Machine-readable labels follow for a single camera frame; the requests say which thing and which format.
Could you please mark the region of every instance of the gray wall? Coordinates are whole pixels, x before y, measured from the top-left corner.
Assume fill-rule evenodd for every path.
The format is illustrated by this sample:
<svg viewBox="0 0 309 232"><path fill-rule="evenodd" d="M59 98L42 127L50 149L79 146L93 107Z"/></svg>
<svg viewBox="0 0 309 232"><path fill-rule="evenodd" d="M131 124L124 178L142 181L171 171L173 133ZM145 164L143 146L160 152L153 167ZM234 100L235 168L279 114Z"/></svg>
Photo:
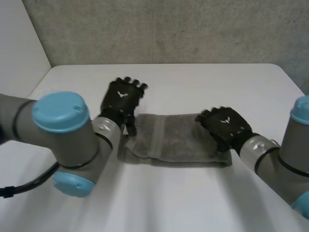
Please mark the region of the gray wall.
<svg viewBox="0 0 309 232"><path fill-rule="evenodd" d="M23 0L52 66L274 63L309 91L309 0Z"/></svg>

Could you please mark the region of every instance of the towel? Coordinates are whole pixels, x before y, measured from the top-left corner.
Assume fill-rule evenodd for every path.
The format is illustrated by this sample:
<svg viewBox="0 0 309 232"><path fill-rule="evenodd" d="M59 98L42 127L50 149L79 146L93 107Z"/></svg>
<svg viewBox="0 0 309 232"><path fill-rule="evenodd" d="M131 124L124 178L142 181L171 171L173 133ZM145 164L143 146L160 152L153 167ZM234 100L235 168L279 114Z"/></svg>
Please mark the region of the towel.
<svg viewBox="0 0 309 232"><path fill-rule="evenodd" d="M194 121L196 116L140 114L137 136L124 139L118 160L164 167L232 165L231 153L217 150L209 132Z"/></svg>

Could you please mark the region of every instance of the white logo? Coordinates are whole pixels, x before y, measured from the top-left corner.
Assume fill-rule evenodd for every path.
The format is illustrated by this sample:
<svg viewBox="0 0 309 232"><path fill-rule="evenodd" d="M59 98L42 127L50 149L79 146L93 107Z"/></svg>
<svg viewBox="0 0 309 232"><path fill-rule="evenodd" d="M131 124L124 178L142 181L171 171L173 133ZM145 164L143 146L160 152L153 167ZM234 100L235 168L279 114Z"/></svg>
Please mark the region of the white logo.
<svg viewBox="0 0 309 232"><path fill-rule="evenodd" d="M230 117L227 117L227 120L224 120L224 121L220 121L222 123L230 123Z"/></svg>
<svg viewBox="0 0 309 232"><path fill-rule="evenodd" d="M127 94L127 93L125 93L125 94L121 94L119 91L117 91L117 93L119 94L119 96L120 96L121 98L128 96L128 94Z"/></svg>

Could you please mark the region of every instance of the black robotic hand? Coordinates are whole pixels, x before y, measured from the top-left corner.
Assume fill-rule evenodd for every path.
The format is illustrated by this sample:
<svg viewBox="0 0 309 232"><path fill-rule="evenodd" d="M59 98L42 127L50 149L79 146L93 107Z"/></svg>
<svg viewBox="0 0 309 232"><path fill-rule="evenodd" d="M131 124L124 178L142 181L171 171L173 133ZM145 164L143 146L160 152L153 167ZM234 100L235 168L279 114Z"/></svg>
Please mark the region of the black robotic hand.
<svg viewBox="0 0 309 232"><path fill-rule="evenodd" d="M233 141L242 132L252 133L247 121L229 107L212 108L211 111L205 110L195 120L210 132L218 143L218 149L222 152L231 149Z"/></svg>
<svg viewBox="0 0 309 232"><path fill-rule="evenodd" d="M130 136L136 136L134 110L148 88L145 83L139 84L138 80L131 82L128 76L117 78L110 83L101 104L102 114L112 116L118 124L124 123Z"/></svg>

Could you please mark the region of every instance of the white wall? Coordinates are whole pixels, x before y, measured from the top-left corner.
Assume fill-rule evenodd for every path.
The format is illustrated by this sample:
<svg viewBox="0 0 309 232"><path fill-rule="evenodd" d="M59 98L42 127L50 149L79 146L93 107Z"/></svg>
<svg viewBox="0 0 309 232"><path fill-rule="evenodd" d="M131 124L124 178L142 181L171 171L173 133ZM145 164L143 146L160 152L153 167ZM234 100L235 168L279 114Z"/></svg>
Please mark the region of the white wall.
<svg viewBox="0 0 309 232"><path fill-rule="evenodd" d="M0 0L0 93L28 96L51 69L21 0Z"/></svg>

